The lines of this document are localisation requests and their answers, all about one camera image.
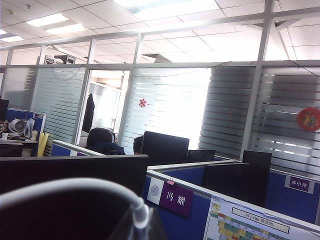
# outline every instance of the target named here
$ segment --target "desk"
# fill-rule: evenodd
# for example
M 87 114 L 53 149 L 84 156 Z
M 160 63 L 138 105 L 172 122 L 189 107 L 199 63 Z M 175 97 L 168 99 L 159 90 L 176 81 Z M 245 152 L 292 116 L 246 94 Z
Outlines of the desk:
M 22 157 L 36 157 L 38 153 L 38 141 L 31 140 L 0 140 L 0 144 L 23 144 Z

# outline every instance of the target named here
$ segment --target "cup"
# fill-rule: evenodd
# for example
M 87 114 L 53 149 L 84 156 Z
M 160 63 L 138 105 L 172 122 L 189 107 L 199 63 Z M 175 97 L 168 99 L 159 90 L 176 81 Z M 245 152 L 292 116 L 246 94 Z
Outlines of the cup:
M 37 136 L 38 136 L 38 131 L 33 130 L 31 133 L 31 141 L 35 141 L 37 139 Z
M 9 133 L 8 132 L 3 132 L 2 133 L 2 138 L 0 140 L 7 140 Z

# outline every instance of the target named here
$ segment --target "ceiling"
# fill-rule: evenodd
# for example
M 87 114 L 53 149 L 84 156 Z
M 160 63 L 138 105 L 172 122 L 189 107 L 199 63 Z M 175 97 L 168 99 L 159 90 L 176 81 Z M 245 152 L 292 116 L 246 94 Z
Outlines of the ceiling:
M 190 21 L 225 18 L 261 13 L 264 0 L 216 0 L 220 9 L 141 21 L 112 0 L 1 0 L 1 29 L 24 38 L 23 41 L 3 42 L 1 47 L 32 44 L 96 34 L 114 33 L 154 26 L 170 26 Z M 319 7 L 319 0 L 277 0 L 274 12 Z M 87 30 L 52 35 L 26 21 L 61 13 Z M 280 31 L 283 44 L 291 60 L 320 59 L 320 16 L 298 20 Z M 270 36 L 266 60 L 286 60 L 286 52 L 276 34 Z M 182 32 L 148 35 L 144 38 L 142 54 L 160 54 L 171 62 L 255 61 L 258 57 L 261 29 L 252 25 L 220 24 Z M 100 63 L 131 63 L 136 38 L 125 37 L 98 41 L 94 60 Z M 89 42 L 57 45 L 48 55 L 65 52 L 85 63 Z M 34 64 L 40 48 L 15 50 L 13 64 Z M 6 61 L 1 52 L 1 64 Z M 141 63 L 152 63 L 149 57 Z

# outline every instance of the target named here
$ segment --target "red decoration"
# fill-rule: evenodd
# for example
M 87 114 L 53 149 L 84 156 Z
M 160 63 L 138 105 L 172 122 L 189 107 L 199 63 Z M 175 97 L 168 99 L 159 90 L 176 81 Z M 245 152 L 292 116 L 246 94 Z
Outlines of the red decoration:
M 300 128 L 314 132 L 320 129 L 320 110 L 316 107 L 307 107 L 299 112 L 297 122 Z
M 145 106 L 146 106 L 146 104 L 147 104 L 147 101 L 146 101 L 144 98 L 140 99 L 140 103 L 139 103 L 140 108 L 145 107 Z

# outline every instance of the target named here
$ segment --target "red round decoration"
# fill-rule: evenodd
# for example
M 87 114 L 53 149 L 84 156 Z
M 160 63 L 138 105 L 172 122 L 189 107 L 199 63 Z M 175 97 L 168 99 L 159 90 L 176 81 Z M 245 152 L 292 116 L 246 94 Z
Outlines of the red round decoration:
M 320 129 L 320 110 L 316 107 L 307 107 L 299 112 L 297 122 L 300 128 L 314 132 Z

